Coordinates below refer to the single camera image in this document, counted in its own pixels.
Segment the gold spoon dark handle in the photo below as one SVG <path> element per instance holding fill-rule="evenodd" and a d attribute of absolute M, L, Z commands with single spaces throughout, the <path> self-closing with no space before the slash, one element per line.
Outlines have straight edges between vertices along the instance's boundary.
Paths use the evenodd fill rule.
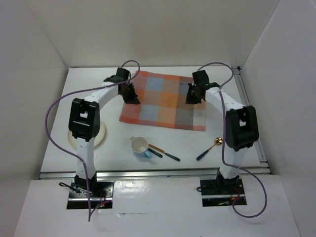
<path fill-rule="evenodd" d="M 208 148 L 206 151 L 204 151 L 203 153 L 201 153 L 196 160 L 200 161 L 212 148 L 216 147 L 216 146 L 221 146 L 223 143 L 223 139 L 221 137 L 217 137 L 214 139 L 214 144 Z"/>

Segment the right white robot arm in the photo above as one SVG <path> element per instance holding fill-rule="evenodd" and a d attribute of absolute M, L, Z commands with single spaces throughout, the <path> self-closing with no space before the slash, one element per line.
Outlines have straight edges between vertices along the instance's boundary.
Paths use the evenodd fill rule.
<path fill-rule="evenodd" d="M 220 194 L 228 194 L 237 186 L 239 168 L 250 147 L 259 138 L 256 110 L 246 106 L 225 93 L 219 84 L 209 82 L 205 70 L 192 73 L 193 82 L 189 84 L 186 96 L 187 104 L 199 104 L 203 101 L 212 104 L 224 116 L 223 156 L 215 184 L 208 187 Z"/>

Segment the cream round plate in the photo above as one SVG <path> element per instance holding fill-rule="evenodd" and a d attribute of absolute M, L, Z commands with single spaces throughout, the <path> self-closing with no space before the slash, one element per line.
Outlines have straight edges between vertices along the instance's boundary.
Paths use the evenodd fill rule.
<path fill-rule="evenodd" d="M 94 147 L 97 147 L 100 143 L 102 143 L 105 137 L 106 137 L 106 127 L 105 127 L 105 124 L 101 121 L 100 130 L 94 140 Z M 72 148 L 76 150 L 77 142 L 76 142 L 76 139 L 72 136 L 71 131 L 68 131 L 67 138 L 68 138 L 69 144 L 72 146 Z"/>

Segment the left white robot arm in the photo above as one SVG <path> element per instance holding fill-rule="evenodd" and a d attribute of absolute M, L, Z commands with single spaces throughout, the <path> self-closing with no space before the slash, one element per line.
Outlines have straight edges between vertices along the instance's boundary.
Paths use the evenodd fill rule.
<path fill-rule="evenodd" d="M 106 78 L 102 87 L 83 99 L 75 98 L 71 104 L 69 130 L 76 140 L 77 164 L 75 186 L 86 197 L 97 193 L 97 174 L 94 165 L 94 141 L 100 131 L 100 110 L 117 96 L 126 104 L 140 104 L 131 82 L 131 73 L 117 68 L 116 74 Z"/>

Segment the orange grey checked placemat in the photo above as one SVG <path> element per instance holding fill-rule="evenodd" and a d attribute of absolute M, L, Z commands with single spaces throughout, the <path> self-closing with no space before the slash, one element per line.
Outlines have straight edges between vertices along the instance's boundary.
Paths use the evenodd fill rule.
<path fill-rule="evenodd" d="M 205 103 L 187 104 L 192 77 L 140 71 L 133 80 L 140 104 L 124 104 L 120 122 L 205 131 Z"/>

